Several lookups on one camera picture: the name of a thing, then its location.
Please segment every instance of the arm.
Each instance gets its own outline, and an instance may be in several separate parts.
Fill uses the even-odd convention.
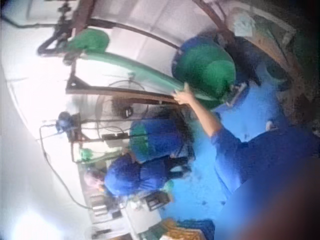
[[[179,104],[188,104],[192,108],[209,137],[215,135],[223,127],[219,119],[198,102],[187,83],[184,84],[184,91],[175,91],[172,95]]]

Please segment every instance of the blue uniform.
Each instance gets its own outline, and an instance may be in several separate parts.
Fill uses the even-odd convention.
[[[211,143],[216,147],[215,170],[228,198],[261,171],[318,154],[320,138],[302,128],[287,127],[241,142],[222,128],[211,137]]]
[[[119,157],[104,178],[106,188],[115,196],[128,196],[139,191],[152,192],[167,181],[164,158],[139,164],[129,154]]]

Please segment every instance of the hand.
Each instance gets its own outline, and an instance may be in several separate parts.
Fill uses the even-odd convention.
[[[196,99],[195,95],[190,90],[189,84],[186,82],[184,83],[183,91],[175,90],[175,93],[173,93],[172,96],[178,104],[190,104]]]

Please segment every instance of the pipe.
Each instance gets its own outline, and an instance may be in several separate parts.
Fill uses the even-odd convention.
[[[168,76],[158,70],[155,70],[147,65],[136,62],[129,58],[119,56],[110,52],[95,52],[87,50],[86,56],[83,56],[83,59],[99,61],[104,63],[109,63],[117,65],[126,69],[129,69],[133,72],[142,73],[151,80],[156,80],[156,82],[165,85],[168,88],[182,90],[184,88],[183,82],[176,80],[175,78]],[[212,101],[214,98],[208,96],[201,90],[195,89],[195,96],[202,100]]]
[[[38,29],[38,28],[54,28],[56,24],[52,23],[35,23],[35,24],[25,24],[20,25],[11,19],[7,18],[4,15],[1,15],[1,20],[5,21],[7,24],[10,24],[12,27],[15,27],[17,29]]]

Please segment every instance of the bucket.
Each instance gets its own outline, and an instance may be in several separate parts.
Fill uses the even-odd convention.
[[[191,38],[181,46],[171,69],[176,79],[217,100],[229,92],[236,78],[233,59],[221,46],[203,36]]]
[[[175,153],[183,145],[183,136],[172,119],[134,121],[130,135],[136,136],[130,138],[129,145],[140,163]]]

